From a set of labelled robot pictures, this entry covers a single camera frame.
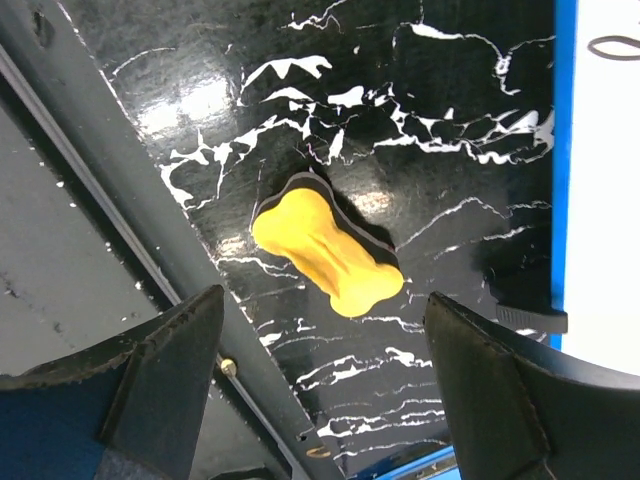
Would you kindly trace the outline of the yellow whiteboard eraser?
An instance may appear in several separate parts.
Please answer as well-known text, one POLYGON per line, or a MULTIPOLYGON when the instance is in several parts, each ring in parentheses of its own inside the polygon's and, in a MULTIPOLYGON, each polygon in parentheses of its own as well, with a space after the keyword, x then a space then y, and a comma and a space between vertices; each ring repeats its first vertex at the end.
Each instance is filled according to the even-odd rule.
POLYGON ((402 290, 393 246, 352 222, 331 186, 315 173, 294 174, 266 198, 251 234, 260 248, 287 258, 343 317, 365 315, 402 290))

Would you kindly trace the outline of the blue-framed whiteboard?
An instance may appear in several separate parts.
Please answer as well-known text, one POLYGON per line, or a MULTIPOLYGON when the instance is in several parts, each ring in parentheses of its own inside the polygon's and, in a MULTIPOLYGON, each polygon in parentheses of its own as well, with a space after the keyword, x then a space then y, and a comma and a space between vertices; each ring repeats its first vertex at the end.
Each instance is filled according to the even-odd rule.
POLYGON ((514 121, 525 139, 493 156, 537 175, 533 197, 510 210, 546 212, 543 250, 516 262, 494 254, 490 277, 502 318, 546 331, 575 357, 639 370, 639 5, 635 1, 529 1, 536 31, 501 66, 533 51, 521 81, 552 102, 514 121))

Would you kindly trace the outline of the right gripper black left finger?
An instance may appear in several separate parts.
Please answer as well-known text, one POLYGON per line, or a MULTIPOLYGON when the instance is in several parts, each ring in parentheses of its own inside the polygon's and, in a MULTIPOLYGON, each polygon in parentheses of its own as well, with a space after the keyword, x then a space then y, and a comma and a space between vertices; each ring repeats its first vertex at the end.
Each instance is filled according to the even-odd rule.
POLYGON ((224 321, 218 285, 1 378, 4 479, 186 479, 224 321))

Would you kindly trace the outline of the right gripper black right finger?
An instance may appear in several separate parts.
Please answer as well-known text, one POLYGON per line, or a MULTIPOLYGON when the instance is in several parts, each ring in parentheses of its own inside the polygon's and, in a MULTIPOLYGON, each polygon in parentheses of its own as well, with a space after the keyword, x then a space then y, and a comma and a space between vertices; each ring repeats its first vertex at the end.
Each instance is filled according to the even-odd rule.
POLYGON ((639 379, 430 294, 424 328, 464 479, 636 479, 639 379))

